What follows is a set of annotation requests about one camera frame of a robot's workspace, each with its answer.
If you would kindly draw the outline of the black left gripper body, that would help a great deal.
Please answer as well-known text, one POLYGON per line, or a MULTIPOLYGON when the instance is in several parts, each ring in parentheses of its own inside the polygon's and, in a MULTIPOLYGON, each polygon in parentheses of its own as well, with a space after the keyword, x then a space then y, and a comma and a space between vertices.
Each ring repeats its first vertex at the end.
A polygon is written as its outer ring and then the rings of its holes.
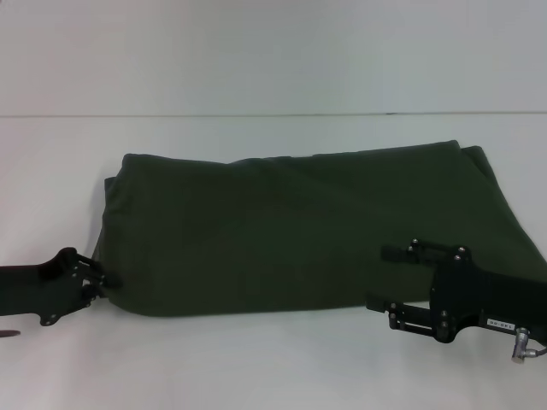
POLYGON ((74 248, 42 264, 1 268, 1 315, 35 314, 42 326, 92 302, 92 263, 74 248))

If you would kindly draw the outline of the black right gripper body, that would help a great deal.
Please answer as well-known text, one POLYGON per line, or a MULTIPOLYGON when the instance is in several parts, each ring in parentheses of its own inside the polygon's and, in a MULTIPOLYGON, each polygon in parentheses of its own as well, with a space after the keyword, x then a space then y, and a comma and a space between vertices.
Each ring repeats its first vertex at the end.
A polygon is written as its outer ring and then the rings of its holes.
POLYGON ((515 334, 519 328, 546 343, 546 283, 478 267, 470 253, 437 260, 430 293, 434 338, 451 343, 468 327, 515 334))

